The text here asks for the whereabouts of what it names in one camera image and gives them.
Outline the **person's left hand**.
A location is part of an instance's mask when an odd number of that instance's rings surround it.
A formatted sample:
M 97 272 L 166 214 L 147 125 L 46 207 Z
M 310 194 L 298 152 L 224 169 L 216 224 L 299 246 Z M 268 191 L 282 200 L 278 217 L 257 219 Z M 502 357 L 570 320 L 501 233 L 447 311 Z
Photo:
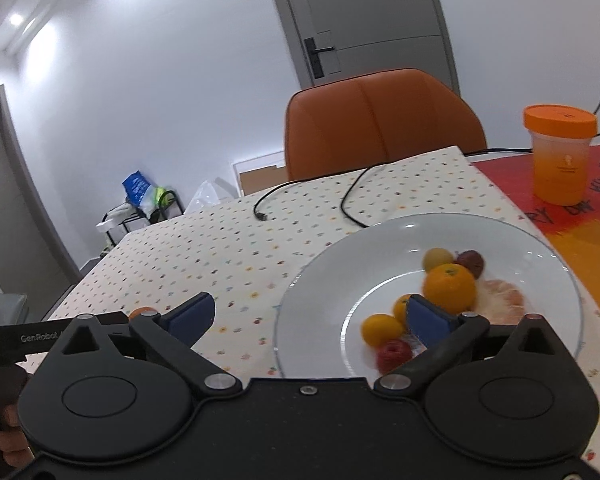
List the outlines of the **person's left hand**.
M 0 407 L 4 428 L 0 431 L 0 451 L 7 465 L 16 469 L 29 465 L 34 456 L 20 427 L 17 405 Z

